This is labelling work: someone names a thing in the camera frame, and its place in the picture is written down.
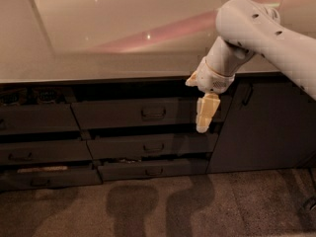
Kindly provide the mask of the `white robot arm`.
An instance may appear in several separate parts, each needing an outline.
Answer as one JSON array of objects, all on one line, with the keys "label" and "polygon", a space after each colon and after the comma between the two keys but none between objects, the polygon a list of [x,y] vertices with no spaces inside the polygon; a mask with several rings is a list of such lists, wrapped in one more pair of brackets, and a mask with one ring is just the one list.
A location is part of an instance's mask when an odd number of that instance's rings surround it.
[{"label": "white robot arm", "polygon": [[217,39],[186,81],[204,93],[197,100],[197,132],[208,130],[219,95],[256,54],[316,99],[316,39],[283,27],[276,9],[252,0],[230,0],[218,10],[215,27]]}]

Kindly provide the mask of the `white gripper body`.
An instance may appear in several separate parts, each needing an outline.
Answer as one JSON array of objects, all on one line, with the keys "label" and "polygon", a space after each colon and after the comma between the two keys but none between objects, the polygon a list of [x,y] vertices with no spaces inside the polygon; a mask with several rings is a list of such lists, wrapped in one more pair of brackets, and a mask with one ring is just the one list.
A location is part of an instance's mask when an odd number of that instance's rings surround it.
[{"label": "white gripper body", "polygon": [[206,63],[204,57],[195,72],[195,82],[198,89],[204,93],[224,93],[234,81],[234,76],[223,76],[214,72]]}]

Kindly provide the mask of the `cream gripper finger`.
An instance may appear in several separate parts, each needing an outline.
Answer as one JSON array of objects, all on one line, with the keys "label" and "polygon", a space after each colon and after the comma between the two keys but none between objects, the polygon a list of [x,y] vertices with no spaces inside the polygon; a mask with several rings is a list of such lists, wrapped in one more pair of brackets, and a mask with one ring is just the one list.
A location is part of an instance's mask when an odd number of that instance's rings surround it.
[{"label": "cream gripper finger", "polygon": [[220,99],[215,93],[204,94],[202,98],[197,100],[197,132],[207,132],[219,105]]},{"label": "cream gripper finger", "polygon": [[190,78],[186,81],[186,85],[189,87],[195,87],[198,84],[197,82],[197,73],[194,72]]}]

